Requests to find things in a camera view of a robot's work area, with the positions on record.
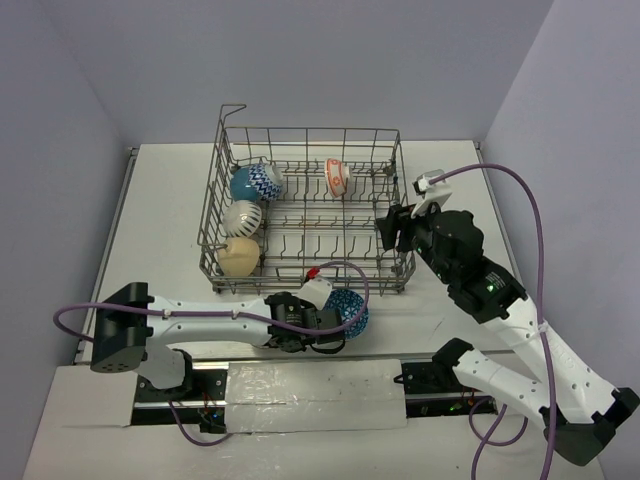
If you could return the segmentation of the yellow bowl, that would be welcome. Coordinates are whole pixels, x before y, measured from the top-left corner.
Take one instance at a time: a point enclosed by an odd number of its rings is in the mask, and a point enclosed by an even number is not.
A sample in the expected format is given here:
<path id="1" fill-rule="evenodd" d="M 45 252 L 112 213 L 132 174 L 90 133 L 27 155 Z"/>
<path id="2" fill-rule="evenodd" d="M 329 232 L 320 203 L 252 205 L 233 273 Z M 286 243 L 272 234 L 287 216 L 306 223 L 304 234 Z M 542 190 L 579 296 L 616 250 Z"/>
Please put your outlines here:
<path id="1" fill-rule="evenodd" d="M 258 243 L 248 237 L 231 237 L 225 246 L 216 252 L 216 259 L 225 276 L 246 277 L 252 274 L 258 265 L 260 248 Z"/>

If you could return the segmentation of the orange floral bowl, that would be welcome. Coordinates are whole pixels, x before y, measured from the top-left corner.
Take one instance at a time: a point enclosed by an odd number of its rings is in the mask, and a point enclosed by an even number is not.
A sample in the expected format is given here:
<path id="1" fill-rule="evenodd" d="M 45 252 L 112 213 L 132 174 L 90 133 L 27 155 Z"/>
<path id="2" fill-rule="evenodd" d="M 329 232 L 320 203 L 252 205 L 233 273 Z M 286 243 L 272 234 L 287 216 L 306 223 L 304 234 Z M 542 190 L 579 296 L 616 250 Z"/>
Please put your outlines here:
<path id="1" fill-rule="evenodd" d="M 334 197 L 343 196 L 350 179 L 349 166 L 341 160 L 328 158 L 325 162 L 325 180 L 329 193 Z"/>

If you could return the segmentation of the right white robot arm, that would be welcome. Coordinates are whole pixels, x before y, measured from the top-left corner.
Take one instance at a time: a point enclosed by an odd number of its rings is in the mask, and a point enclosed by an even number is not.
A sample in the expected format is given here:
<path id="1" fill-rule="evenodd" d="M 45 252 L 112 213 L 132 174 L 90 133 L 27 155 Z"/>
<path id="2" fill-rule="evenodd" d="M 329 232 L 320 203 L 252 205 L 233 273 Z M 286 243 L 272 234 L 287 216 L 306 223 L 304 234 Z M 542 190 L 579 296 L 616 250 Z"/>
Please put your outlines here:
<path id="1" fill-rule="evenodd" d="M 484 235 L 472 214 L 442 211 L 432 203 L 416 215 L 410 206 L 394 205 L 376 227 L 385 250 L 417 253 L 454 304 L 500 338 L 533 374 L 514 372 L 454 338 L 432 358 L 437 385 L 492 395 L 537 425 L 554 451 L 574 465 L 596 458 L 638 408 L 638 395 L 600 377 L 539 319 L 524 287 L 485 256 Z"/>

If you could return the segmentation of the red patterned bowl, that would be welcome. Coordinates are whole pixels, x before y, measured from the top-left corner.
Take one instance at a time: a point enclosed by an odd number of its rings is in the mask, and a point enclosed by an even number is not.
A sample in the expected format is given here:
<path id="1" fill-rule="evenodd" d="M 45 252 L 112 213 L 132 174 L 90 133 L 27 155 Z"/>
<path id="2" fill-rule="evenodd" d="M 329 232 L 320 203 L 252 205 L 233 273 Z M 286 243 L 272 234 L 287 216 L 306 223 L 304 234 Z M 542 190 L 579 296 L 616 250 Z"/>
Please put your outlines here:
<path id="1" fill-rule="evenodd" d="M 272 164 L 259 163 L 249 166 L 248 180 L 259 200 L 275 201 L 282 194 L 284 175 Z"/>

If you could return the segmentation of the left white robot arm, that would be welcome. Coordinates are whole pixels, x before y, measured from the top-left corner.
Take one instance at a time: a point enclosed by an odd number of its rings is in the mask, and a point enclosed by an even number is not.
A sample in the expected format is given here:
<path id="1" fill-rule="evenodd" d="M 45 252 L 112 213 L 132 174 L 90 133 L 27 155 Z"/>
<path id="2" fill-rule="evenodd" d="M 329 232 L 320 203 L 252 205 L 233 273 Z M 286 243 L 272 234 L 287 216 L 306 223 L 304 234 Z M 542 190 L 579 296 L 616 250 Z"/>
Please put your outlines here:
<path id="1" fill-rule="evenodd" d="M 290 292 L 235 303 L 194 303 L 152 296 L 144 282 L 130 283 L 96 310 L 90 368 L 133 371 L 172 398 L 195 386 L 192 356 L 178 344 L 236 342 L 287 353 L 346 339 L 341 314 L 320 309 Z"/>

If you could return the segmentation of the plain blue bowl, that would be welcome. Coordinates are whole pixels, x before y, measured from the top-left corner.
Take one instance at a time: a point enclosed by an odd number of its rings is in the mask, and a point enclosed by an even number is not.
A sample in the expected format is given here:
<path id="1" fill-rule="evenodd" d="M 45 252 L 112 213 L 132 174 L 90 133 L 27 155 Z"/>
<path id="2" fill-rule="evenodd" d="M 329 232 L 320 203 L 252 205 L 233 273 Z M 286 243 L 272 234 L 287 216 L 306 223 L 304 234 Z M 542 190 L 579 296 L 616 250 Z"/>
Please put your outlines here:
<path id="1" fill-rule="evenodd" d="M 235 171 L 230 180 L 230 192 L 234 201 L 253 200 L 254 190 L 249 182 L 248 167 L 239 168 Z"/>

